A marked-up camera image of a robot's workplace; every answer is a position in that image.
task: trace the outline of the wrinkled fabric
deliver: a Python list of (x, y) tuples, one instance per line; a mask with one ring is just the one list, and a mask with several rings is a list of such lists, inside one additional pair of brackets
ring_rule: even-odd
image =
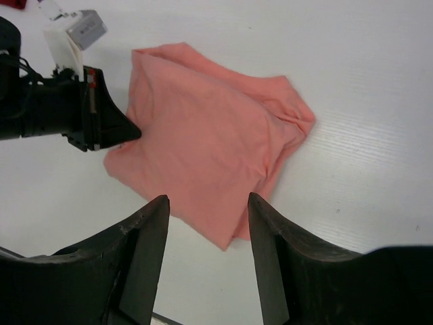
[(271, 195), (315, 117), (285, 77), (228, 70), (188, 44), (132, 52), (127, 116), (141, 139), (108, 152), (108, 174), (225, 250), (249, 239), (251, 192)]

